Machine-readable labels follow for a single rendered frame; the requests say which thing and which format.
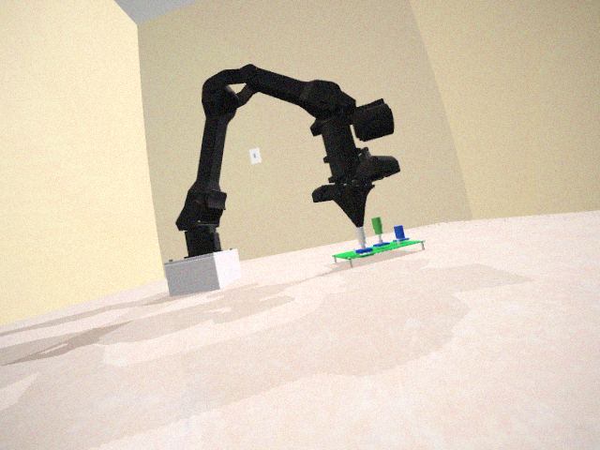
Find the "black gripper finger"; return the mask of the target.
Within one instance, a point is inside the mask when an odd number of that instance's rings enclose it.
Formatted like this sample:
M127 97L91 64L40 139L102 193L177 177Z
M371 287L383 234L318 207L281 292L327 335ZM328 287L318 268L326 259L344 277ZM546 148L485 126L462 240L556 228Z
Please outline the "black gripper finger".
M367 195L373 188L375 185L352 186L342 191L358 227L364 225Z
M358 227L357 223L354 220L353 214L351 212L351 209L344 197L343 193L338 193L335 194L331 197L329 197L330 200L334 200L335 203L346 213L346 215L350 218L350 220L353 222L353 224ZM358 227L359 228L359 227Z

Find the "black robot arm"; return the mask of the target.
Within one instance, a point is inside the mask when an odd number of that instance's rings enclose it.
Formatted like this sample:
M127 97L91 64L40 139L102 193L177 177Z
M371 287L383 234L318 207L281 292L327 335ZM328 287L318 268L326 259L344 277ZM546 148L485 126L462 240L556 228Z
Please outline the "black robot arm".
M228 84L239 83L246 85L235 94ZM333 144L354 142L350 125L363 142L394 133L391 108L382 98L356 107L355 99L335 82L304 82L252 64L221 70L202 86L206 121L197 178L175 222L179 232L186 231L188 256L184 259L223 252L216 228L226 210L227 193L219 185L225 136L237 109L258 92L298 105L317 118L310 130L314 137L322 135L326 151Z

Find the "green circuit board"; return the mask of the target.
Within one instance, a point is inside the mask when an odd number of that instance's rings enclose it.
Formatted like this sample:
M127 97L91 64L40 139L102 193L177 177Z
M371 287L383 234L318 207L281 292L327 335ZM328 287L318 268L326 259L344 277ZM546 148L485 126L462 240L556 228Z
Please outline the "green circuit board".
M361 249L355 250L355 248L354 248L353 251L333 255L332 257L334 257L335 263L337 263L337 258L349 260L350 268L353 268L352 259L366 258L366 257L374 256L373 254L382 253L389 249L405 247L405 246L416 244L416 243L421 243L421 245L422 245L421 249L422 250L425 249L423 242L426 240L408 241L408 240L410 240L410 238L405 238L402 225L394 227L396 239L398 239L398 240L394 240L392 243L384 243L383 239L382 239L383 224L382 224L381 217L372 218L371 221L372 221L372 226L375 231L375 234L378 234L378 236L379 236L379 244L373 245L373 247L366 247L367 241L366 241L365 228L364 227L359 227L359 228L356 227L355 232L356 232L356 236L358 239L357 240L358 246L361 245L360 246ZM366 254L360 255L360 254L364 254L364 253L366 253Z

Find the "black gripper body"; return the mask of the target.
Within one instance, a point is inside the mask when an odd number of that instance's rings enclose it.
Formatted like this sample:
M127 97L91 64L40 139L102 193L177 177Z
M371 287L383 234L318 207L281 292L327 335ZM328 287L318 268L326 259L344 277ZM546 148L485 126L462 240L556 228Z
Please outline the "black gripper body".
M314 203L333 201L329 197L343 193L343 190L352 186L372 185L371 178L377 174L388 177L401 172L399 163L393 156L374 156L360 163L358 155L362 154L362 149L356 148L355 142L333 144L326 154L323 162L329 163L332 173L328 180L335 184L314 189L311 194Z

